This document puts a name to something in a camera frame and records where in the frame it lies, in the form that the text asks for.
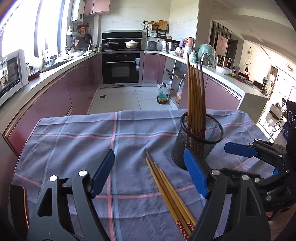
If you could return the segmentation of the pink upper cabinet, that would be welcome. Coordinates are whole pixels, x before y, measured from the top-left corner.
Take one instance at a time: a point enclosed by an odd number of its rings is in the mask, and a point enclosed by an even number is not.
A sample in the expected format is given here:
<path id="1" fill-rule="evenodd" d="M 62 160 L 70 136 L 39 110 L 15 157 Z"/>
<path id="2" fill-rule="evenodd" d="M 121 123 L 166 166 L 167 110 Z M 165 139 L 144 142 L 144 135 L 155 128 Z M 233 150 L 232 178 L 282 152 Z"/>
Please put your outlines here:
<path id="1" fill-rule="evenodd" d="M 85 0 L 84 15 L 97 15 L 109 12 L 110 0 Z"/>

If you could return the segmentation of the white ceramic pot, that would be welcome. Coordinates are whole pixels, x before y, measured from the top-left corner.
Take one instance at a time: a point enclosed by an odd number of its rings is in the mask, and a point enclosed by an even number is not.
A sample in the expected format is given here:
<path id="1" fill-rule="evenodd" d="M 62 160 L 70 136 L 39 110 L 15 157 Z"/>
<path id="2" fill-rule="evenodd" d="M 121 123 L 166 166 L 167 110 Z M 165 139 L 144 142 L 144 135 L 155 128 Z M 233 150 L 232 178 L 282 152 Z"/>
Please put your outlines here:
<path id="1" fill-rule="evenodd" d="M 130 49 L 136 49 L 139 47 L 139 43 L 134 40 L 130 40 L 128 42 L 125 42 L 125 47 Z"/>

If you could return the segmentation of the kitchen window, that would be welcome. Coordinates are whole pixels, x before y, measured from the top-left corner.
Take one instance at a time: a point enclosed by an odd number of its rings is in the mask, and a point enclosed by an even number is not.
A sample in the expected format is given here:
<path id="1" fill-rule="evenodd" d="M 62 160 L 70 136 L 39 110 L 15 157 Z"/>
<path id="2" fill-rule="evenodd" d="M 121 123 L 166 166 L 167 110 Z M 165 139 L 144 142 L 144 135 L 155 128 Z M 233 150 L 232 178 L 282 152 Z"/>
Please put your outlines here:
<path id="1" fill-rule="evenodd" d="M 65 53 L 70 1 L 1 1 L 1 56 L 22 49 L 25 61 L 38 63 Z"/>

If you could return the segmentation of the teal desk fan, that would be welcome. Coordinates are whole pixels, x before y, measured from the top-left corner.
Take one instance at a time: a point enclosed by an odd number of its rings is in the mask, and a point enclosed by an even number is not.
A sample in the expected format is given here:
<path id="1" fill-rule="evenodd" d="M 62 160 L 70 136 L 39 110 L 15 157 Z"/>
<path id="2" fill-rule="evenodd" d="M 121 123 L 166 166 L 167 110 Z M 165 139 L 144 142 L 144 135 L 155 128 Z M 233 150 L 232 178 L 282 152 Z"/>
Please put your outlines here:
<path id="1" fill-rule="evenodd" d="M 198 60 L 201 61 L 204 66 L 215 67 L 217 65 L 218 55 L 211 45 L 202 44 L 198 51 Z"/>

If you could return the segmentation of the white water heater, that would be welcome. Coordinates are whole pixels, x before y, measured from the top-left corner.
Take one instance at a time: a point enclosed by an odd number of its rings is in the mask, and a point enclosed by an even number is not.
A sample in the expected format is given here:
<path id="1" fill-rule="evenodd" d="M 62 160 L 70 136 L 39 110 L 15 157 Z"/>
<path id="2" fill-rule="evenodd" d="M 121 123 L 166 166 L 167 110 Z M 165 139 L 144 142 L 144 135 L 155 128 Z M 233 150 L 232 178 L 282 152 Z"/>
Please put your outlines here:
<path id="1" fill-rule="evenodd" d="M 74 0 L 71 13 L 71 22 L 82 23 L 84 15 L 85 1 Z"/>

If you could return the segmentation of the black mesh utensil cup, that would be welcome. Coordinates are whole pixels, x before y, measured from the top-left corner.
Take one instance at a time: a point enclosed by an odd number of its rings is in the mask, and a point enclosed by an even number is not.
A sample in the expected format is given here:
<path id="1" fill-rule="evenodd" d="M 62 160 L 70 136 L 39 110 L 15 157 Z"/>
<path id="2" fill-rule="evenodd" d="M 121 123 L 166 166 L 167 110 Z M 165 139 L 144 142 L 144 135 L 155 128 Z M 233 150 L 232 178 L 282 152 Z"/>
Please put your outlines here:
<path id="1" fill-rule="evenodd" d="M 205 118 L 205 131 L 191 131 L 188 125 L 188 113 L 180 119 L 180 130 L 171 150 L 172 161 L 181 169 L 186 170 L 184 150 L 189 148 L 200 159 L 205 160 L 216 144 L 222 141 L 224 130 L 222 125 L 211 115 Z"/>

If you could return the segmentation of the black lidded wok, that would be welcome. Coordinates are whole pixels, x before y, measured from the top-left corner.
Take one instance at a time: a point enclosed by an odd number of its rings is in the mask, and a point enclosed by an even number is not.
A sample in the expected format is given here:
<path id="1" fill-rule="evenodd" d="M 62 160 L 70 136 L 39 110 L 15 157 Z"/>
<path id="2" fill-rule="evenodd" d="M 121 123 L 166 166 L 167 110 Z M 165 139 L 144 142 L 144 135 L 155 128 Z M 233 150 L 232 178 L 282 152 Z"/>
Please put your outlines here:
<path id="1" fill-rule="evenodd" d="M 119 43 L 114 40 L 109 40 L 108 42 L 103 44 L 103 48 L 105 50 L 113 50 L 118 48 Z"/>

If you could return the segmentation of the black built-in oven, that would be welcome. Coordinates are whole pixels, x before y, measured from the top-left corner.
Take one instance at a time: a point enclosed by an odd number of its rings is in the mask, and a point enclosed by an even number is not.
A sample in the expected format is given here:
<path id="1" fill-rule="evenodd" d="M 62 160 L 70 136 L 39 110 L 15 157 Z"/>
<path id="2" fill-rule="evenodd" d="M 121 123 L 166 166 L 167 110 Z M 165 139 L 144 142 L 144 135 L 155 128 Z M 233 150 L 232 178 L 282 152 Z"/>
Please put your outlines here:
<path id="1" fill-rule="evenodd" d="M 109 40 L 118 42 L 118 48 L 105 50 L 103 44 Z M 139 47 L 136 49 L 126 48 L 125 42 L 130 40 L 137 41 Z M 143 68 L 142 31 L 118 30 L 102 33 L 101 88 L 140 87 Z"/>

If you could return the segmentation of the silver rice cooker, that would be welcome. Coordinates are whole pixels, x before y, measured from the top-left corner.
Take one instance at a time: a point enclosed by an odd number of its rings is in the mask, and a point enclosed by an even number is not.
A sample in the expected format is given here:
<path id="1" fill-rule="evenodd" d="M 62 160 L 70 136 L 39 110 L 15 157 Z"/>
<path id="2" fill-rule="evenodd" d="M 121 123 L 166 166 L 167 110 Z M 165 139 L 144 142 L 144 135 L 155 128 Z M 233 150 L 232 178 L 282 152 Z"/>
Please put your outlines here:
<path id="1" fill-rule="evenodd" d="M 156 51 L 158 42 L 147 40 L 145 42 L 145 50 Z"/>

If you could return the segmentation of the oil bottle on floor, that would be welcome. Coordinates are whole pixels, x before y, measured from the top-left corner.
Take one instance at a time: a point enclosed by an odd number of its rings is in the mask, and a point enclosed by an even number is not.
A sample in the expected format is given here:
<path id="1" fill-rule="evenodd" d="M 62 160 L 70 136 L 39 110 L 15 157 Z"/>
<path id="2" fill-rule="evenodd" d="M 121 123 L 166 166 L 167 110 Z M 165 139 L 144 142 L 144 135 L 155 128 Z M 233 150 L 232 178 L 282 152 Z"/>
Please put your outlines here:
<path id="1" fill-rule="evenodd" d="M 159 104 L 166 104 L 168 100 L 169 91 L 166 88 L 166 84 L 163 83 L 162 86 L 158 89 L 158 95 L 157 95 L 157 102 Z"/>

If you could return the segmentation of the white microwave oven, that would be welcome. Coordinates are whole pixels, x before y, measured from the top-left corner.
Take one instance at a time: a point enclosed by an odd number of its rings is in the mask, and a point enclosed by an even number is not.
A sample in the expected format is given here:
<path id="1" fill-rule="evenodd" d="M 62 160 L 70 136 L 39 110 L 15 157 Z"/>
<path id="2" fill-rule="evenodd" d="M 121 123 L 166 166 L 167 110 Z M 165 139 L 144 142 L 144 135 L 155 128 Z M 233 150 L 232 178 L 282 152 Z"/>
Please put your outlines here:
<path id="1" fill-rule="evenodd" d="M 29 83 L 24 50 L 19 49 L 5 57 L 1 57 L 0 68 L 0 105 L 3 105 L 17 91 Z"/>

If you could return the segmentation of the pink thermos jug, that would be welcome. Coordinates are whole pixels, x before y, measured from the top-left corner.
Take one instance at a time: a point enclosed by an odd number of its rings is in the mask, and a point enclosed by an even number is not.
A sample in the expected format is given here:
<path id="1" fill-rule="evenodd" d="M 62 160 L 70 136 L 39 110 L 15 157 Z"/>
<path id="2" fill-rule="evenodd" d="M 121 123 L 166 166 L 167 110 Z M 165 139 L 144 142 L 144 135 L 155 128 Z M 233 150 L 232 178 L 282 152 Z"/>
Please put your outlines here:
<path id="1" fill-rule="evenodd" d="M 185 39 L 185 49 L 193 50 L 194 49 L 195 39 L 193 37 L 186 37 Z"/>

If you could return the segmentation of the grey plaid tablecloth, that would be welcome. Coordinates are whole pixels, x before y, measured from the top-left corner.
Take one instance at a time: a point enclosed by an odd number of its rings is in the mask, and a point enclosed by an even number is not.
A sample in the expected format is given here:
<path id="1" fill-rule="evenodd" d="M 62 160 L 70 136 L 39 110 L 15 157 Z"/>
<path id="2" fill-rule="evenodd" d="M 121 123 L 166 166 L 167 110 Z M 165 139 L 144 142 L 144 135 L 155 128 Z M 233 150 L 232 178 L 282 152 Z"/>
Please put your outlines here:
<path id="1" fill-rule="evenodd" d="M 115 163 L 93 200 L 111 240 L 182 240 L 147 166 L 150 155 L 195 219 L 206 204 L 189 173 L 171 159 L 183 110 L 119 111 L 40 120 L 16 165 L 13 184 L 27 192 L 32 214 L 52 175 L 71 178 L 112 149 Z"/>

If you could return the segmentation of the black wall spice rack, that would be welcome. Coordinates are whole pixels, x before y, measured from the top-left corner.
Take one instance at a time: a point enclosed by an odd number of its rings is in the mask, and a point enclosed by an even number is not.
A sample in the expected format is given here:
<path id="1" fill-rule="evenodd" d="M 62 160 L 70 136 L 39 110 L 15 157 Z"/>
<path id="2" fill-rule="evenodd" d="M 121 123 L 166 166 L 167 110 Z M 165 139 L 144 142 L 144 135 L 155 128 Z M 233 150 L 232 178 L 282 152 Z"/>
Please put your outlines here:
<path id="1" fill-rule="evenodd" d="M 142 31 L 148 38 L 166 39 L 169 33 L 169 23 L 164 20 L 143 21 Z"/>

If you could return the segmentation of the wooden chopstick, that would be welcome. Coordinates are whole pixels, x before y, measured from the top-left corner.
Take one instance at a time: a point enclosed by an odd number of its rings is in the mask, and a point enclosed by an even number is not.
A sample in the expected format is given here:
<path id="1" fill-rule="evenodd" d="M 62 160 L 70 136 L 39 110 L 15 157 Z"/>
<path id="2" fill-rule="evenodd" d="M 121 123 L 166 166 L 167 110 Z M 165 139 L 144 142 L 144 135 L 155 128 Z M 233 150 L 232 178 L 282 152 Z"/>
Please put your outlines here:
<path id="1" fill-rule="evenodd" d="M 200 121 L 200 105 L 199 105 L 199 81 L 197 79 L 196 68 L 193 67 L 194 74 L 194 84 L 195 84 L 195 101 L 196 101 L 196 122 L 197 122 L 197 130 L 199 131 L 199 135 L 201 135 L 201 121 Z"/>
<path id="2" fill-rule="evenodd" d="M 177 191 L 174 189 L 173 185 L 170 183 L 168 178 L 166 177 L 165 173 L 162 169 L 158 167 L 158 165 L 154 162 L 154 166 L 157 170 L 157 173 L 160 175 L 161 179 L 163 180 L 163 183 L 170 194 L 170 197 L 175 204 L 176 208 L 178 209 L 179 213 L 181 214 L 183 220 L 186 222 L 187 226 L 191 230 L 191 232 L 194 230 L 195 225 L 197 224 L 196 220 L 192 216 L 191 212 L 185 205 L 185 203 L 182 201 L 180 196 L 178 195 Z"/>
<path id="3" fill-rule="evenodd" d="M 178 226 L 184 240 L 189 240 L 189 236 L 193 233 L 197 225 L 195 218 L 192 216 L 163 170 L 159 168 L 157 163 L 152 159 L 149 152 L 145 151 L 145 154 L 147 156 L 145 161 L 169 213 Z"/>
<path id="4" fill-rule="evenodd" d="M 205 135 L 206 135 L 206 106 L 205 106 L 204 76 L 203 76 L 203 69 L 202 69 L 201 61 L 200 61 L 199 77 L 200 77 L 200 85 L 201 85 L 202 134 L 203 134 L 203 139 L 205 139 Z"/>
<path id="5" fill-rule="evenodd" d="M 190 68 L 190 60 L 189 60 L 189 53 L 187 52 L 187 94 L 188 94 L 188 97 L 187 97 L 187 106 L 188 106 L 188 125 L 190 126 L 190 80 L 191 80 L 191 68 Z"/>
<path id="6" fill-rule="evenodd" d="M 202 86 L 201 86 L 201 79 L 199 75 L 199 70 L 196 68 L 196 75 L 197 75 L 197 85 L 198 85 L 198 90 L 199 90 L 199 106 L 200 106 L 200 130 L 201 130 L 201 138 L 204 138 L 204 121 L 203 121 L 203 98 L 202 98 Z"/>
<path id="7" fill-rule="evenodd" d="M 150 169 L 152 177 L 157 185 L 157 188 L 175 222 L 184 240 L 189 240 L 191 230 L 187 226 L 187 223 L 176 204 L 173 195 L 171 194 L 168 184 L 165 182 L 163 175 L 160 173 L 159 168 L 156 167 L 155 163 L 149 158 L 146 158 L 147 165 Z"/>
<path id="8" fill-rule="evenodd" d="M 190 65 L 190 120 L 191 120 L 191 132 L 196 132 L 196 124 L 195 124 L 195 77 L 194 77 L 194 69 L 192 65 Z"/>

